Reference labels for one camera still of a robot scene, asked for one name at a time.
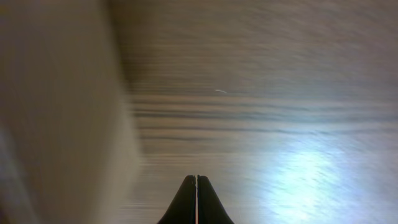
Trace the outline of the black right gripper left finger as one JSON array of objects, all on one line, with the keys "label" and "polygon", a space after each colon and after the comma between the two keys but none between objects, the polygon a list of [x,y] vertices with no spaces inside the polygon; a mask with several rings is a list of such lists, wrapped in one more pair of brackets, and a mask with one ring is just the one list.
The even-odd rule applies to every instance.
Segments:
[{"label": "black right gripper left finger", "polygon": [[184,178],[178,192],[158,224],[195,224],[196,222],[196,178]]}]

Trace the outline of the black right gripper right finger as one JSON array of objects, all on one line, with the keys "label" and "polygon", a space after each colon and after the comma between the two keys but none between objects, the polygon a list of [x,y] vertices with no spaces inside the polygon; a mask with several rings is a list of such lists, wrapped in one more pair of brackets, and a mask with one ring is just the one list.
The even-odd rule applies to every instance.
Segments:
[{"label": "black right gripper right finger", "polygon": [[208,177],[198,176],[198,224],[234,224]]}]

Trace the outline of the brown cardboard box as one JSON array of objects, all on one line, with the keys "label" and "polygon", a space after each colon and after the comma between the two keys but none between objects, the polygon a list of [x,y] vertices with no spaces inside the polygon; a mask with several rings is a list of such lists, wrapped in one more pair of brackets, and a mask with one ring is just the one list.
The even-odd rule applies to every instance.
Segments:
[{"label": "brown cardboard box", "polygon": [[140,151],[105,1],[1,2],[1,209],[116,223]]}]

